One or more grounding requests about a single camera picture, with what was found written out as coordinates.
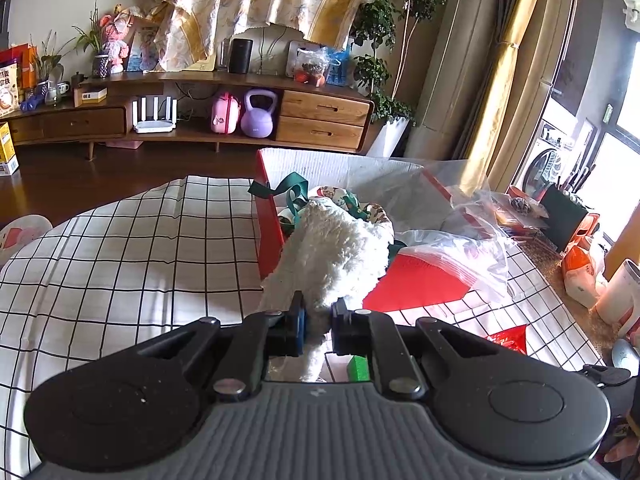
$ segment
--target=black smart speaker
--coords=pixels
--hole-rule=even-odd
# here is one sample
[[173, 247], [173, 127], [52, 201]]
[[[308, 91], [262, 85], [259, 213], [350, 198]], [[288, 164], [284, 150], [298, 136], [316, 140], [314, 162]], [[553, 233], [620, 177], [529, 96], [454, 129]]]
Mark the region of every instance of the black smart speaker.
[[246, 74], [249, 72], [252, 46], [254, 46], [254, 40], [235, 38], [231, 42], [229, 72], [232, 74]]

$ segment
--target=red packet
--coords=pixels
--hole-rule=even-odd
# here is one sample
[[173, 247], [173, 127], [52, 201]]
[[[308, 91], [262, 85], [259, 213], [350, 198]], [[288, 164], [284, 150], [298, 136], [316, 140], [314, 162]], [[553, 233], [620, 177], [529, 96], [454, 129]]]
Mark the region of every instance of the red packet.
[[527, 355], [527, 325], [514, 326], [488, 335], [485, 339]]

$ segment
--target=screw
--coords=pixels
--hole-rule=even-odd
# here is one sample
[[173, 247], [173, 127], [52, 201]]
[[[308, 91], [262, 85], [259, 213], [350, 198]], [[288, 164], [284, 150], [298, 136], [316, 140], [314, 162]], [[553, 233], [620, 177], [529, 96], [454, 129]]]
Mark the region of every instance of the screw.
[[246, 384], [240, 379], [219, 379], [213, 384], [213, 391], [220, 395], [234, 396], [244, 392]]
[[389, 381], [389, 389], [396, 394], [411, 395], [420, 390], [420, 383], [409, 377], [398, 377]]

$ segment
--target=green block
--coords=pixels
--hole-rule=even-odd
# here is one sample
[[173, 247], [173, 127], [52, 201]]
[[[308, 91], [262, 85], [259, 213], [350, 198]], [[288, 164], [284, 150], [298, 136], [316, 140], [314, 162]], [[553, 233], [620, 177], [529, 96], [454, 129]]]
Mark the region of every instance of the green block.
[[352, 383], [370, 381], [371, 377], [369, 377], [369, 362], [367, 358], [358, 355], [352, 357], [347, 365], [347, 376]]

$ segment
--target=wooden tv cabinet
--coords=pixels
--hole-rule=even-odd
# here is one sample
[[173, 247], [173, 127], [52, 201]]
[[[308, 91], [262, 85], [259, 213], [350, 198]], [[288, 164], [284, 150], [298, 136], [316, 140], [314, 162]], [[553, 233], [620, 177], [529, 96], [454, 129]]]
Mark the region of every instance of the wooden tv cabinet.
[[[165, 85], [210, 84], [228, 89], [241, 97], [249, 88], [267, 88], [278, 95], [274, 112], [274, 131], [265, 139], [247, 137], [240, 131], [229, 135], [215, 134], [208, 118], [179, 121], [175, 130], [166, 134], [137, 134], [133, 130], [131, 104], [136, 96], [163, 95]], [[362, 148], [369, 127], [373, 103], [355, 90], [326, 85], [313, 88], [292, 79], [257, 74], [227, 72], [139, 72], [122, 73], [107, 79], [87, 80], [82, 86], [108, 87], [107, 98], [92, 105], [75, 107], [72, 100], [57, 106], [41, 105], [33, 112], [15, 112], [0, 119], [7, 121], [14, 144], [47, 142], [86, 142], [89, 159], [94, 142], [107, 140], [145, 140], [213, 142], [216, 150], [221, 142], [311, 148], [356, 153]]]

